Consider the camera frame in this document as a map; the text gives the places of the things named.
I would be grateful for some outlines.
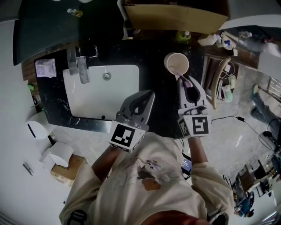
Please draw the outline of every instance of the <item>cardboard box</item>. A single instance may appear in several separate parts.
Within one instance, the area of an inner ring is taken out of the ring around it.
[[[125,9],[135,29],[187,30],[214,34],[228,19],[226,0],[211,1],[210,3],[197,0],[196,5],[194,4],[192,7],[167,4],[136,4],[134,2],[136,1],[125,1]],[[204,7],[205,10],[195,8],[200,6]]]
[[[57,181],[71,187],[80,166],[85,163],[87,161],[84,157],[72,155],[69,159],[68,167],[54,165],[50,173]]]

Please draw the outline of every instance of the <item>marble countertop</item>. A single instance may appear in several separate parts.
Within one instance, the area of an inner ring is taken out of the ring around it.
[[[87,59],[87,66],[137,65],[139,68],[139,90],[153,90],[155,102],[148,125],[149,131],[164,137],[181,136],[177,124],[177,83],[175,77],[164,67],[164,57],[170,52],[180,52],[189,60],[186,75],[202,80],[204,49],[179,43],[154,41],[118,41],[95,43],[98,57]],[[50,124],[76,129],[109,132],[111,121],[72,116],[66,95],[63,70],[68,69],[66,50],[42,58],[54,58],[57,77],[37,77],[45,114]]]

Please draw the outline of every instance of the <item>graphic print on shirt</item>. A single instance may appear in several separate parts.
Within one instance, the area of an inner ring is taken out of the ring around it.
[[[161,184],[178,180],[179,177],[180,173],[164,161],[143,160],[136,156],[115,176],[113,190],[125,185],[137,184],[147,191],[152,191],[159,189]]]

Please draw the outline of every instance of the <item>small bottle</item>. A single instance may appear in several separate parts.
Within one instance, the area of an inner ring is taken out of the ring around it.
[[[248,38],[248,37],[252,37],[253,34],[251,32],[248,31],[240,31],[238,32],[239,37],[244,37],[244,38]]]
[[[76,16],[76,17],[83,16],[83,12],[80,11],[80,10],[77,10],[77,9],[68,9],[67,12],[72,14],[72,15],[74,15],[74,16]]]
[[[176,33],[176,40],[180,43],[188,43],[188,40],[191,38],[191,34],[189,31],[178,31]]]

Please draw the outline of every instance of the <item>chrome faucet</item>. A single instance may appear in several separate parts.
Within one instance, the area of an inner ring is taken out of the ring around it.
[[[94,56],[89,56],[89,58],[97,57],[97,46],[93,46],[96,50],[96,54]],[[81,56],[81,49],[78,48],[78,57],[76,56],[76,48],[75,46],[70,47],[66,50],[67,53],[67,62],[70,75],[75,75],[79,73],[80,81],[82,84],[87,84],[90,82],[90,76],[87,70],[86,65],[86,57]]]

